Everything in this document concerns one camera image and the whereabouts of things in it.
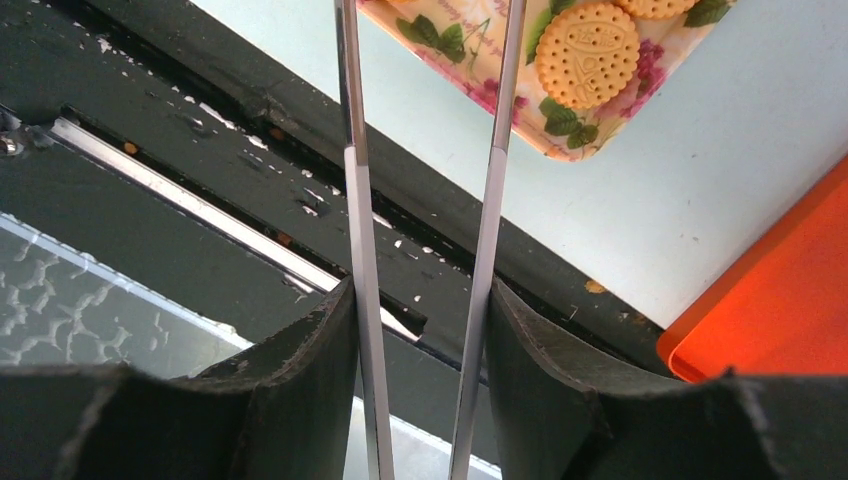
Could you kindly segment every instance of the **orange plastic lid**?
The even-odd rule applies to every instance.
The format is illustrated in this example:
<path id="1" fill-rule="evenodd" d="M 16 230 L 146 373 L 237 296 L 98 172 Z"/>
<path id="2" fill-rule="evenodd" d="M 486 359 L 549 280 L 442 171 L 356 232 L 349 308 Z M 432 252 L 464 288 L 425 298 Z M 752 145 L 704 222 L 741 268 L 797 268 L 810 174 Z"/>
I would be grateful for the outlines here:
<path id="1" fill-rule="evenodd" d="M 686 381 L 848 374 L 848 159 L 842 160 L 660 338 Z"/>

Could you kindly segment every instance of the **biscuit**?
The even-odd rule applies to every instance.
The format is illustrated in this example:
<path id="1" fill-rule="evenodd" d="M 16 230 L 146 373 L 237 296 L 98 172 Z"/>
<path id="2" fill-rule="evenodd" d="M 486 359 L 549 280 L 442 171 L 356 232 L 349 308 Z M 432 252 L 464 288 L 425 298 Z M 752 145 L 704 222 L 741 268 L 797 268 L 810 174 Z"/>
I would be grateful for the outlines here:
<path id="1" fill-rule="evenodd" d="M 566 107 L 609 101 L 633 78 L 639 33 L 615 5 L 587 3 L 560 13 L 536 48 L 536 72 L 545 92 Z"/>
<path id="2" fill-rule="evenodd" d="M 653 20 L 671 18 L 692 8 L 698 0 L 615 0 L 627 13 Z"/>

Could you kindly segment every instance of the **white countertop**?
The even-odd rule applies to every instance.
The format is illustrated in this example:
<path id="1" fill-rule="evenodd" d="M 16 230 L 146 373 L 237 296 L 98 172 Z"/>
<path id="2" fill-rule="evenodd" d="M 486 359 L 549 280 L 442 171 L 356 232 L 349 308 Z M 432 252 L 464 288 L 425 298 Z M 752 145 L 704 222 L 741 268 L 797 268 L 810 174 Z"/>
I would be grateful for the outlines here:
<path id="1" fill-rule="evenodd" d="M 331 0 L 194 0 L 338 100 Z M 667 327 L 848 152 L 848 4 L 739 0 L 580 164 L 513 137 L 504 216 Z M 492 117 L 360 16 L 369 123 L 482 199 Z"/>

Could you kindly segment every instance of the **floral tray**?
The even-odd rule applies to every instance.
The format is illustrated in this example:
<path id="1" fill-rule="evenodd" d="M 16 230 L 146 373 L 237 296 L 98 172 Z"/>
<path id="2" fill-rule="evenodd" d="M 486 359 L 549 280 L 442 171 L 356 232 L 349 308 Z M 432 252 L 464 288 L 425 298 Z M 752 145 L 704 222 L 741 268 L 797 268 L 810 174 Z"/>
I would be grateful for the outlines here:
<path id="1" fill-rule="evenodd" d="M 633 79 L 604 105 L 572 110 L 547 97 L 533 62 L 554 16 L 589 1 L 598 0 L 527 0 L 521 46 L 513 131 L 545 155 L 569 162 L 590 157 L 615 137 L 736 3 L 700 0 L 670 19 L 634 18 L 642 43 Z M 494 113 L 509 0 L 358 3 L 403 46 Z"/>

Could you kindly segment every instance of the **metal tong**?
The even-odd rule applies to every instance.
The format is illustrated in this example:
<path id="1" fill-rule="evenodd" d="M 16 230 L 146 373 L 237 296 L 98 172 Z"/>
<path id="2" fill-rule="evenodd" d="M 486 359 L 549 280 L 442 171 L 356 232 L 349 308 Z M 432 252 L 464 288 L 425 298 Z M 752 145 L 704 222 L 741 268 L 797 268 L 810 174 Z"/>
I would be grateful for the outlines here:
<path id="1" fill-rule="evenodd" d="M 504 58 L 501 65 L 462 357 L 450 462 L 451 480 L 465 480 L 468 477 L 471 458 L 474 411 L 477 403 L 480 362 L 483 356 L 483 327 L 494 276 L 525 7 L 526 0 L 511 0 L 507 15 Z M 360 321 L 360 358 L 365 397 L 368 467 L 372 480 L 387 480 L 394 478 L 394 470 L 386 364 L 381 336 L 377 256 L 374 246 L 374 225 L 371 220 L 371 187 L 359 66 L 356 0 L 335 0 L 335 8 L 341 105 L 346 120 L 345 180 L 350 217 L 353 279 Z"/>
<path id="2" fill-rule="evenodd" d="M 365 437 L 371 480 L 394 480 L 386 360 L 380 320 L 377 252 L 371 214 L 371 181 L 365 140 L 362 75 L 356 0 L 335 0 L 339 89 L 345 112 L 345 184 L 350 221 L 350 252 L 359 318 Z"/>
<path id="3" fill-rule="evenodd" d="M 471 460 L 474 412 L 480 385 L 480 362 L 483 358 L 483 328 L 495 273 L 495 253 L 498 247 L 507 151 L 512 130 L 515 85 L 518 80 L 526 5 L 526 0 L 510 0 L 507 14 L 504 57 L 498 86 L 498 102 L 495 107 L 495 126 L 489 151 L 489 169 L 486 174 L 486 190 L 483 196 L 483 212 L 480 216 L 477 256 L 474 261 L 468 325 L 465 330 L 465 347 L 462 354 L 459 398 L 450 460 L 450 480 L 468 478 L 468 466 Z"/>

